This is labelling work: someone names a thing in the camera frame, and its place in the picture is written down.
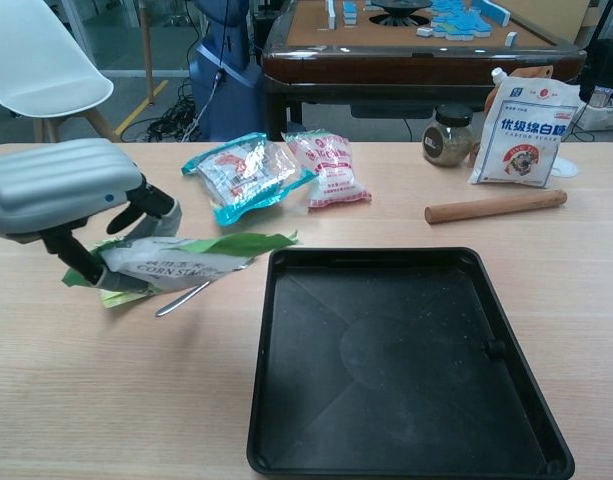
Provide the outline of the pink white salt bag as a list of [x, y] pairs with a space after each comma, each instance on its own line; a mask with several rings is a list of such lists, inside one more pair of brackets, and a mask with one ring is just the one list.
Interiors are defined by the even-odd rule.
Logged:
[[316, 178], [310, 183], [308, 208], [371, 201], [369, 190], [356, 178], [347, 138], [325, 129], [285, 133], [293, 156]]

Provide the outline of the clear teal-edged food packet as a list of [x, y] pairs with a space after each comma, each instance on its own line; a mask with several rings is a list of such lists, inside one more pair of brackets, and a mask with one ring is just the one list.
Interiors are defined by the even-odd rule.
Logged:
[[316, 174], [264, 133], [254, 132], [201, 153], [181, 168], [203, 181], [216, 223], [235, 224], [246, 213], [273, 206]]

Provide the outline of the glass jar black lid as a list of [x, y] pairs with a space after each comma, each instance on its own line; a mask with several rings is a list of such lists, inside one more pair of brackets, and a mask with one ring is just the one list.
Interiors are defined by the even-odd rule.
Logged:
[[442, 167], [455, 167], [464, 161], [474, 144], [472, 118], [473, 111], [467, 106], [437, 106], [422, 135], [424, 158]]

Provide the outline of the brown mahjong table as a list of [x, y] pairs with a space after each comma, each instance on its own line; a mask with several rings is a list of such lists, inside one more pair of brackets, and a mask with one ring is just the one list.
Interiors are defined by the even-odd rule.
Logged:
[[[357, 24], [328, 28], [324, 0], [287, 0], [261, 55], [267, 133], [280, 139], [292, 104], [383, 104], [402, 110], [462, 103], [482, 109], [492, 90], [491, 71], [553, 66], [553, 78], [570, 83], [586, 60], [583, 48], [514, 15], [488, 38], [424, 38], [415, 27], [369, 21], [355, 0]], [[509, 32], [518, 33], [507, 47]]]

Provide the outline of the metal fork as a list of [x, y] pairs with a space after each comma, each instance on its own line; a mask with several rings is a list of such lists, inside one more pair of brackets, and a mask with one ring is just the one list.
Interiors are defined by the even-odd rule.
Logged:
[[167, 305], [165, 305], [165, 306], [161, 307], [159, 310], [157, 310], [155, 312], [155, 317], [156, 318], [161, 318], [161, 317], [164, 317], [164, 316], [172, 313], [174, 310], [176, 310], [180, 306], [184, 305], [189, 300], [191, 300], [193, 297], [195, 297], [197, 294], [199, 294], [202, 290], [207, 288], [210, 284], [211, 284], [211, 281], [206, 281], [206, 282], [204, 282], [201, 285], [197, 285], [197, 286], [191, 288], [190, 290], [185, 292], [183, 295], [179, 296], [177, 299], [171, 301]]

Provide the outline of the standing mahjong tile row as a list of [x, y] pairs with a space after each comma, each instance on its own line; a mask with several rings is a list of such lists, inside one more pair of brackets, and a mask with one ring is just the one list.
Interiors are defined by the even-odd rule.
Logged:
[[342, 19], [345, 26], [357, 24], [358, 9], [353, 0], [342, 0], [340, 5], [336, 3], [336, 0], [324, 0], [324, 6], [329, 29], [336, 28], [338, 18]]

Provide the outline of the white round disc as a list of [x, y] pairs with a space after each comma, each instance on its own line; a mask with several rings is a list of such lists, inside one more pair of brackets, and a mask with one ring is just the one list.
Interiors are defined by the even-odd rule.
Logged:
[[570, 160], [558, 156], [552, 166], [551, 174], [558, 178], [572, 178], [579, 173], [578, 167]]

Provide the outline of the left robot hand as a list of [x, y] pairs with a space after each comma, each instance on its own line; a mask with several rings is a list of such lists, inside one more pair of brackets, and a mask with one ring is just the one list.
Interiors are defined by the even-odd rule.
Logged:
[[40, 241], [84, 285], [146, 293], [141, 279], [117, 273], [73, 235], [89, 218], [123, 206], [108, 234], [128, 239], [173, 236], [180, 204], [142, 174], [110, 141], [81, 139], [0, 155], [0, 237], [20, 244]]

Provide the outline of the black mahjong table centre hub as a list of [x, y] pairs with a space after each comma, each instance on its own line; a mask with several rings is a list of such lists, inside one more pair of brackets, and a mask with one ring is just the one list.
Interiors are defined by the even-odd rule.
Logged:
[[383, 14], [371, 16], [369, 21], [376, 25], [388, 27], [420, 27], [430, 24], [426, 17], [415, 12], [429, 8], [432, 0], [371, 0], [373, 6], [384, 11]]

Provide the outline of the blue mahjong tile pile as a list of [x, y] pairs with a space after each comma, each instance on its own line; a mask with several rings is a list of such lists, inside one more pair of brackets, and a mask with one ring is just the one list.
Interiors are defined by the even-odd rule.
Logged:
[[493, 26], [507, 27], [511, 13], [492, 0], [432, 0], [431, 36], [472, 41], [491, 36]]

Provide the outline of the wooden pole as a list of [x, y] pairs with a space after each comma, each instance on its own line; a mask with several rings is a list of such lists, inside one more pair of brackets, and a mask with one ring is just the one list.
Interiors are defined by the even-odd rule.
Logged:
[[138, 13], [140, 21], [145, 79], [147, 86], [147, 101], [150, 105], [153, 105], [155, 100], [155, 87], [153, 79], [150, 28], [146, 0], [138, 0]]

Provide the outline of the black box device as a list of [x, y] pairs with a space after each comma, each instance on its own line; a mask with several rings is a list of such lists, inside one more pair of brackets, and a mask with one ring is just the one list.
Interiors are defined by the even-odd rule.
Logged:
[[580, 98], [588, 102], [596, 86], [613, 89], [613, 41], [600, 39], [591, 42], [586, 53], [580, 74]]

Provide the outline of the corn starch bag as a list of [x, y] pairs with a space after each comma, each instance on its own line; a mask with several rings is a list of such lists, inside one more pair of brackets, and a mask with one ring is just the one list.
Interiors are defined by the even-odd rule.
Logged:
[[176, 292], [234, 272], [267, 252], [293, 246], [298, 236], [234, 233], [213, 239], [113, 239], [91, 251], [106, 268], [97, 287], [106, 308]]

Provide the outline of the wooden rolling pin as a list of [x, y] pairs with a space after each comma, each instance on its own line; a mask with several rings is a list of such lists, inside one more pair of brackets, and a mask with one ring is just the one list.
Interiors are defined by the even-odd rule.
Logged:
[[456, 202], [427, 206], [424, 218], [430, 225], [498, 215], [557, 208], [564, 205], [568, 195], [564, 190], [545, 190], [537, 193], [507, 195], [492, 199]]

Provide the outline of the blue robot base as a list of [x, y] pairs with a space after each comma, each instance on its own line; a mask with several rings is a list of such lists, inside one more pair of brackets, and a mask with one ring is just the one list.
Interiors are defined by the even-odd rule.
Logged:
[[190, 137], [222, 142], [265, 129], [262, 70], [252, 58], [249, 0], [193, 0], [208, 19], [189, 74], [197, 123]]

